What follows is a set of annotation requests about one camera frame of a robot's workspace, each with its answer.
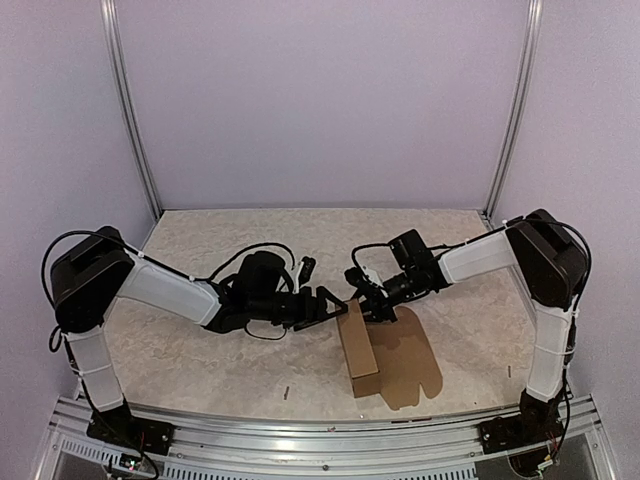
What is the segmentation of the brown cardboard box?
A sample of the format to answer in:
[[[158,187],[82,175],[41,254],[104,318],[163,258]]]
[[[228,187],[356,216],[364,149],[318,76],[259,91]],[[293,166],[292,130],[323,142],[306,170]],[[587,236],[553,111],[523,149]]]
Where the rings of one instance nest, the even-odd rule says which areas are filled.
[[[359,302],[337,318],[353,396],[382,397],[393,411],[415,407],[420,395],[436,398],[443,375],[423,325],[413,310],[397,307],[397,320],[367,323]]]

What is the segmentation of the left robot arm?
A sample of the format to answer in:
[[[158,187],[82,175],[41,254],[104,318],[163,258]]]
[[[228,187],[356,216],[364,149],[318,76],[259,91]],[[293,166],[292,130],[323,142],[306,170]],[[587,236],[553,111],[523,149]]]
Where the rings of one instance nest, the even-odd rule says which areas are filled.
[[[224,279],[217,267],[206,277],[189,275],[127,244],[112,226],[72,230],[53,240],[80,237],[55,261],[44,257],[40,280],[57,322],[56,334],[76,366],[93,418],[121,445],[140,434],[116,376],[104,336],[107,311],[118,298],[146,304],[216,334],[243,330],[266,321],[300,331],[347,313],[348,306],[325,287],[308,281],[311,257],[297,260],[275,254],[277,242],[261,242],[232,255],[242,262]]]

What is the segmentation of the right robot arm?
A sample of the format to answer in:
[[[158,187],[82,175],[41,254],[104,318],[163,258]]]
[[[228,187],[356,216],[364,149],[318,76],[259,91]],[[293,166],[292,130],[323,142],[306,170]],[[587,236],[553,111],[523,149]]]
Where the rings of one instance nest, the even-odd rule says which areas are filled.
[[[390,269],[368,262],[374,249]],[[576,349],[580,303],[592,268],[578,230],[535,210],[466,240],[429,244],[416,228],[352,251],[348,276],[364,318],[382,325],[413,307],[443,370],[440,412],[529,400],[511,433],[535,442],[551,424]]]

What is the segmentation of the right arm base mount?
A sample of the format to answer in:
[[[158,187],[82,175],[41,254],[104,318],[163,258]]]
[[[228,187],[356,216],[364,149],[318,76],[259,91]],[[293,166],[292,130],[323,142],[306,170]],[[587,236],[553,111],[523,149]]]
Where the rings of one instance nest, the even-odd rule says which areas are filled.
[[[483,421],[478,431],[483,453],[493,454],[560,438],[564,426],[558,418],[538,424],[516,414]]]

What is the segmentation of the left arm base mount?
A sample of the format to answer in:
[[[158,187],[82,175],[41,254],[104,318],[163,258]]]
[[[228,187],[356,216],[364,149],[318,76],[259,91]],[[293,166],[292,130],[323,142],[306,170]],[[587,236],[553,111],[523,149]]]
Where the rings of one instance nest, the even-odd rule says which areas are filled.
[[[94,415],[87,436],[109,444],[165,456],[168,454],[175,427],[167,422],[146,418],[103,418]]]

